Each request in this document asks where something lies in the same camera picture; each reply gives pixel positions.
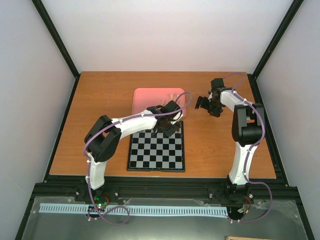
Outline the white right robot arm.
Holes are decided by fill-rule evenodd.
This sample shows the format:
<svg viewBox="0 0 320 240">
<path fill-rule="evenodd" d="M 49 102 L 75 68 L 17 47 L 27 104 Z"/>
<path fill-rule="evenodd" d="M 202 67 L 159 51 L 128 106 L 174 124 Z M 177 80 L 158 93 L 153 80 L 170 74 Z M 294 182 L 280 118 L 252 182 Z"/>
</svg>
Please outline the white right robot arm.
<svg viewBox="0 0 320 240">
<path fill-rule="evenodd" d="M 234 88 L 222 87 L 212 89 L 209 97 L 198 97 L 195 108 L 205 109 L 217 118 L 223 108 L 233 112 L 231 135 L 235 155 L 228 178 L 232 185 L 247 184 L 254 153 L 266 134 L 263 105 L 248 101 Z"/>
</svg>

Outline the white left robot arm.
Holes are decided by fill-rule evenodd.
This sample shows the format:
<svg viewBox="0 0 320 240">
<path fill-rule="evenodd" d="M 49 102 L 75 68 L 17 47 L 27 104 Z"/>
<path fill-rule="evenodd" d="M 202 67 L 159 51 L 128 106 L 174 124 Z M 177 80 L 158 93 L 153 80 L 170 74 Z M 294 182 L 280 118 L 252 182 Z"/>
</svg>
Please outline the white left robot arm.
<svg viewBox="0 0 320 240">
<path fill-rule="evenodd" d="M 175 102 L 166 106 L 150 106 L 122 118 L 101 116 L 84 138 L 82 153 L 88 163 L 86 195 L 95 202 L 103 198 L 107 162 L 114 156 L 121 139 L 146 130 L 170 137 L 179 128 L 179 121 L 184 116 L 184 110 Z"/>
</svg>

